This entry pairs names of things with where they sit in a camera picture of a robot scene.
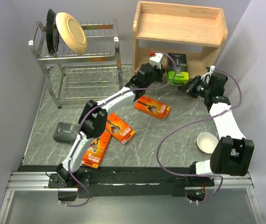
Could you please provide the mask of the black green razor box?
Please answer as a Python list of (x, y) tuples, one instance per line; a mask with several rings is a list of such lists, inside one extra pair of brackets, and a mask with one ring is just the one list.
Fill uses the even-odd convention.
[(58, 122), (56, 130), (52, 136), (55, 142), (73, 144), (77, 137), (79, 125)]
[(189, 81), (189, 73), (187, 67), (186, 54), (168, 53), (174, 60), (175, 66), (172, 61), (167, 61), (167, 82), (171, 85), (183, 85)]

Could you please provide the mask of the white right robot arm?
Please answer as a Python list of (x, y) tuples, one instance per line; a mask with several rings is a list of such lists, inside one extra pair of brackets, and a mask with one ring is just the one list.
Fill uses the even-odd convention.
[(204, 175), (226, 174), (231, 176), (246, 175), (254, 142), (248, 140), (240, 131), (234, 116), (233, 107), (224, 96), (224, 86), (228, 80), (225, 74), (213, 72), (208, 81), (196, 76), (178, 89), (191, 98), (202, 97), (204, 104), (216, 125), (219, 142), (207, 161), (195, 162), (195, 170), (190, 172), (188, 182), (198, 186), (204, 181)]

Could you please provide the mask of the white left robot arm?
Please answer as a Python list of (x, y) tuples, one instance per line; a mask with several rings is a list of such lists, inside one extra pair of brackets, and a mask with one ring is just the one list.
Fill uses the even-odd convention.
[(157, 81), (162, 81), (165, 69), (161, 63), (144, 63), (137, 74), (117, 93), (110, 97), (95, 102), (89, 100), (79, 119), (79, 128), (76, 140), (67, 157), (57, 167), (59, 182), (69, 188), (76, 182), (81, 160), (92, 141), (100, 137), (105, 128), (108, 115), (137, 101), (149, 89), (149, 86)]

